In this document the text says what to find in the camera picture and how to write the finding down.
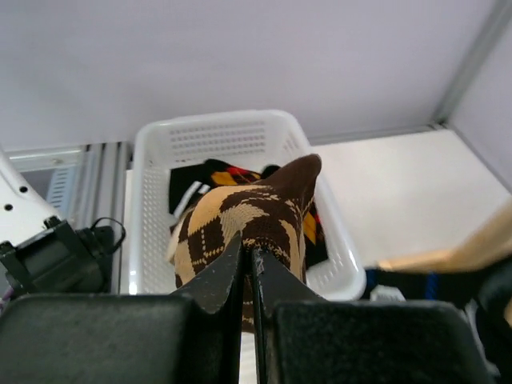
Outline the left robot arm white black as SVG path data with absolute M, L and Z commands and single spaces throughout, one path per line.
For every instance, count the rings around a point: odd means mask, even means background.
M 95 221 L 75 230 L 1 154 L 1 302 L 26 294 L 101 294 L 110 289 L 113 256 L 126 238 Z

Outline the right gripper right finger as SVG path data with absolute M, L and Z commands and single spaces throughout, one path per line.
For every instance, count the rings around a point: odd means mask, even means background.
M 270 252 L 251 254 L 260 383 L 490 383 L 451 304 L 330 302 Z

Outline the brown tan argyle sock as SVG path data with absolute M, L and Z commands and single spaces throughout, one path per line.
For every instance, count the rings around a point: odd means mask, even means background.
M 210 266 L 236 234 L 247 251 L 270 251 L 305 283 L 304 220 L 321 169 L 321 158 L 308 154 L 267 178 L 213 188 L 185 209 L 171 232 L 166 256 L 174 267 L 176 287 Z

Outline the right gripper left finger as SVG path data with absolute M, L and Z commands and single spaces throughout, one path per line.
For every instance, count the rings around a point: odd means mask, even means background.
M 236 383 L 242 244 L 171 294 L 32 294 L 1 317 L 4 383 Z

